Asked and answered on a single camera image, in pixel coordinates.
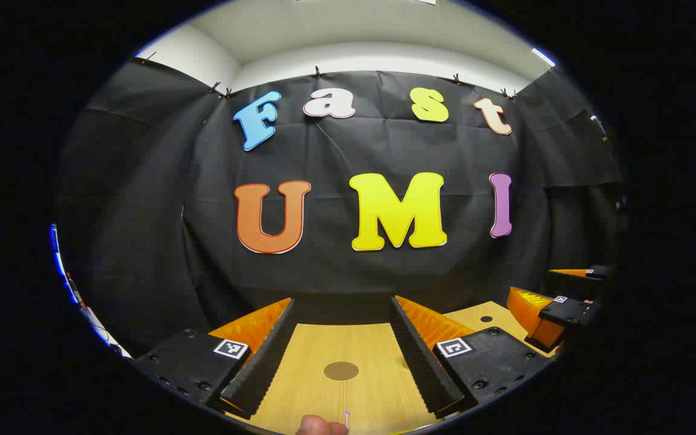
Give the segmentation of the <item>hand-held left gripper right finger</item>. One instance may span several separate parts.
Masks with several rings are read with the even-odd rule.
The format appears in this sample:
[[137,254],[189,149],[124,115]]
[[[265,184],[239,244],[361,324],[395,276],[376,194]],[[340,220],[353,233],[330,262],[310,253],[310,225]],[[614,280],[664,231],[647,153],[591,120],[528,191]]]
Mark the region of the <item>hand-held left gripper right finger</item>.
[[485,407],[553,363],[497,326],[473,330],[395,295],[390,327],[428,412],[443,418]]

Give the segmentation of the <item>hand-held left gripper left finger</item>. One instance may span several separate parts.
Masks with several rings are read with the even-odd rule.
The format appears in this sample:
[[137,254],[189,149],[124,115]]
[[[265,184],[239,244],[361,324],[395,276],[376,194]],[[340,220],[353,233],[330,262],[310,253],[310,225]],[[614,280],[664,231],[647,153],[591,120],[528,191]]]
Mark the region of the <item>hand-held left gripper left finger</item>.
[[249,419],[278,372],[297,321],[286,298],[212,331],[183,329],[135,360],[155,382],[213,410]]

